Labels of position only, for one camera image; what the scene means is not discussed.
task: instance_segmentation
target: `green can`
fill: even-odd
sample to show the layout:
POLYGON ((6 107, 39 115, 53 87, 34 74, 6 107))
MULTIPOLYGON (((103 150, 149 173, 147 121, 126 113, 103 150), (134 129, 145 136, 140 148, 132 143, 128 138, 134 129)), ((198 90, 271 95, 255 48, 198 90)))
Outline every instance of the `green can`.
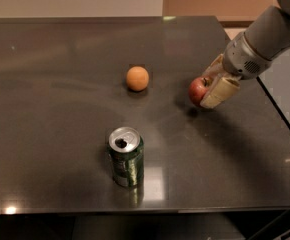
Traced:
POLYGON ((135 187, 144 180, 144 142, 133 128, 121 127, 108 140, 113 179, 123 187, 135 187))

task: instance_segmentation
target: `tabletop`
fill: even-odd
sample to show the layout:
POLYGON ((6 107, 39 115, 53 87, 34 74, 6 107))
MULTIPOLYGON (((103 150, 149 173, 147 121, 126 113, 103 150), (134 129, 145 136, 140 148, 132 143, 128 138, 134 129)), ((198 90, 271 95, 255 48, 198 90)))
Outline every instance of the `tabletop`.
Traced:
POLYGON ((228 41, 209 16, 0 19, 0 214, 289 209, 290 130, 259 82, 214 110, 188 98, 228 41), (144 140, 132 189, 106 154, 124 126, 144 140))

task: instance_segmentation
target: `apple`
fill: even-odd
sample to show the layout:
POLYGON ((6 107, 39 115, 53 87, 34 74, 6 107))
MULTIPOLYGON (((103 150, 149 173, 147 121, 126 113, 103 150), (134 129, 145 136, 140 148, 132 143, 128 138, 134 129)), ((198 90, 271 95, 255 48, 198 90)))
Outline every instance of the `apple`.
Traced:
POLYGON ((191 82, 188 88, 188 96, 195 106, 201 107, 200 103, 212 82, 213 79, 208 76, 197 77, 191 82))

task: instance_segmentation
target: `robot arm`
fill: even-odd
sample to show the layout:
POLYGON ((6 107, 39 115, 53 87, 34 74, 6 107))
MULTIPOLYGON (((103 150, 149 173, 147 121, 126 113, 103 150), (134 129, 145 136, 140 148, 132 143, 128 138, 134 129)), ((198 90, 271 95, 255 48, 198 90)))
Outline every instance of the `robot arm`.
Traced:
POLYGON ((203 73, 213 82, 200 105, 214 108, 239 90, 239 80, 252 79, 290 48, 290 0, 277 0, 245 32, 239 33, 203 73))

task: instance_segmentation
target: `silver can top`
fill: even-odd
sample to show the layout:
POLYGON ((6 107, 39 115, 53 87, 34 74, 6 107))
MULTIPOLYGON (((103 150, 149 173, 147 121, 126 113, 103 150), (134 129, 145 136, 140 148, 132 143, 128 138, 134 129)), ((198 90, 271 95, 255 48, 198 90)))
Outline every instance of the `silver can top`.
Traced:
POLYGON ((128 153, 138 147, 140 139, 140 135, 135 129, 121 127, 111 133, 109 145, 117 152, 128 153))

